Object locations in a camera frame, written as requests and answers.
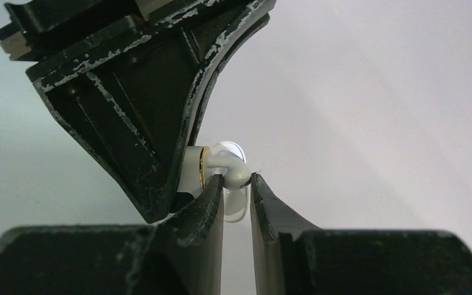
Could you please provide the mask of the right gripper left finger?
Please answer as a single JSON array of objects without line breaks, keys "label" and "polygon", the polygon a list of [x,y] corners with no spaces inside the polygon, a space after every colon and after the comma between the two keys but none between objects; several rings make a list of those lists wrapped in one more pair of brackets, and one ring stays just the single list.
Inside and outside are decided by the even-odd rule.
[{"label": "right gripper left finger", "polygon": [[0,237],[0,294],[219,294],[222,177],[156,225],[25,226]]}]

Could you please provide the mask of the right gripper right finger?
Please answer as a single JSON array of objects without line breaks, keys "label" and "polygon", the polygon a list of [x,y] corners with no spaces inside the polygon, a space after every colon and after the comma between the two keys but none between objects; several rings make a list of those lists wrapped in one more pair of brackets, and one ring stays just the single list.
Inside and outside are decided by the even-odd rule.
[{"label": "right gripper right finger", "polygon": [[322,229],[251,177],[258,294],[472,294],[472,253],[443,230]]}]

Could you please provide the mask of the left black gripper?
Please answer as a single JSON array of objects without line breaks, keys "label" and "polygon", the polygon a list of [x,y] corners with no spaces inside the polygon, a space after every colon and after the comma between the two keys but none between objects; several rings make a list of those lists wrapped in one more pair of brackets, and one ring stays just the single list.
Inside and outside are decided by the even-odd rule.
[{"label": "left black gripper", "polygon": [[234,52],[274,1],[30,1],[5,4],[0,46],[53,118],[143,219],[166,217],[186,147]]}]

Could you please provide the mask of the white earbud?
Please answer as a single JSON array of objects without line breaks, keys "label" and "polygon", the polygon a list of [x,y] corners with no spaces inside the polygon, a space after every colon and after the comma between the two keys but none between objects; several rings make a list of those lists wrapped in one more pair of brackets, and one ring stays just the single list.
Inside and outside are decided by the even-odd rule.
[{"label": "white earbud", "polygon": [[222,169],[223,186],[236,191],[249,185],[252,172],[246,162],[233,152],[221,150],[203,161],[207,168]]}]

